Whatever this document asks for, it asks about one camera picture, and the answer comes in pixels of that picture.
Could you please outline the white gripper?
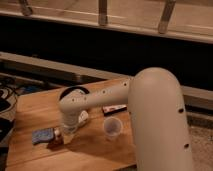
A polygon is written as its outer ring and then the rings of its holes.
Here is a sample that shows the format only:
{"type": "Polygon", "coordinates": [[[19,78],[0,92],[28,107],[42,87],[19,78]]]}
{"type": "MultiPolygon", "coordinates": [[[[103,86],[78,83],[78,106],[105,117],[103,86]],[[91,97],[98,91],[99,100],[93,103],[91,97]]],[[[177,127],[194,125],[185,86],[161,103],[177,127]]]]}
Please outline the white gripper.
{"type": "Polygon", "coordinates": [[[62,114],[61,128],[65,134],[73,134],[76,132],[79,124],[79,115],[79,112],[62,114]]]}

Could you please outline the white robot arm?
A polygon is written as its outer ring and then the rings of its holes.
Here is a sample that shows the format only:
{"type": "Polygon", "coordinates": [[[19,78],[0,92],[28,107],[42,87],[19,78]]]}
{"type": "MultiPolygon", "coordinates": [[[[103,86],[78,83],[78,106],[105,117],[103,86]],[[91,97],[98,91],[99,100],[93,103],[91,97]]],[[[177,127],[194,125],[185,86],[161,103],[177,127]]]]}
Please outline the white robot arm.
{"type": "Polygon", "coordinates": [[[63,93],[61,125],[78,129],[83,110],[125,104],[130,114],[137,171],[194,171],[181,86],[170,71],[151,67],[89,94],[63,93]]]}

